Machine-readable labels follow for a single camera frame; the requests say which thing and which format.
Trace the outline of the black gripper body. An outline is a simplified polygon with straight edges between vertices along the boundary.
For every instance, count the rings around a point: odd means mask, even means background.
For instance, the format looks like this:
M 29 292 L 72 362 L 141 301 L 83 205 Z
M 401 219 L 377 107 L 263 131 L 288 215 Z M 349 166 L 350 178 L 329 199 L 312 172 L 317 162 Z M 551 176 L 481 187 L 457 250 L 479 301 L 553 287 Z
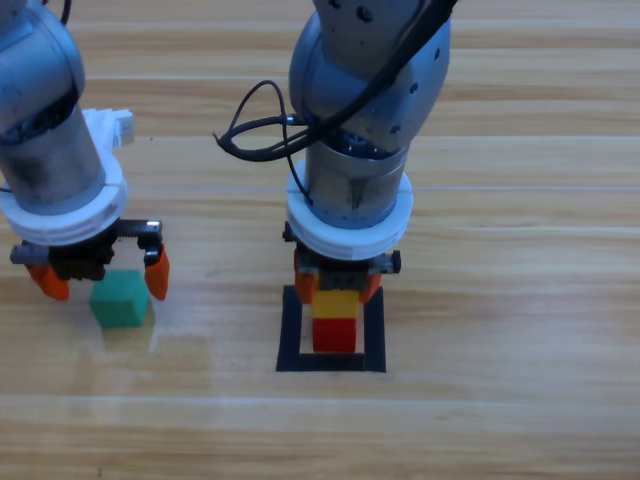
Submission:
M 401 271 L 401 252 L 383 253 L 365 260 L 337 260 L 317 253 L 306 246 L 293 232 L 288 222 L 284 224 L 282 238 L 294 243 L 294 272 L 319 275 L 319 290 L 361 291 L 371 274 L 391 275 Z
M 25 266 L 51 266 L 61 280 L 102 280 L 118 239 L 135 238 L 145 252 L 144 265 L 157 265 L 163 254 L 162 231 L 161 221 L 117 218 L 101 233 L 71 245 L 45 246 L 23 240 L 13 246 L 10 260 Z

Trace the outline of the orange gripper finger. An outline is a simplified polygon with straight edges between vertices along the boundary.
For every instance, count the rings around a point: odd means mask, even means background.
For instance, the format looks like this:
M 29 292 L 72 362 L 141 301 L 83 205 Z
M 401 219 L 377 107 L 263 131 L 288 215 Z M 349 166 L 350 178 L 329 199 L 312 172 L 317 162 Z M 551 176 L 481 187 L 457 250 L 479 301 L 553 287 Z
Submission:
M 144 279 L 150 294 L 164 301 L 169 289 L 170 262 L 164 245 L 148 250 L 144 255 Z
M 46 296 L 61 302 L 69 299 L 68 281 L 60 279 L 51 265 L 27 265 L 26 269 Z
M 368 276 L 365 287 L 359 292 L 359 301 L 361 303 L 368 303 L 373 298 L 380 287 L 381 278 L 381 274 L 371 274 Z
M 302 304 L 311 304 L 319 285 L 319 275 L 295 272 L 295 289 Z

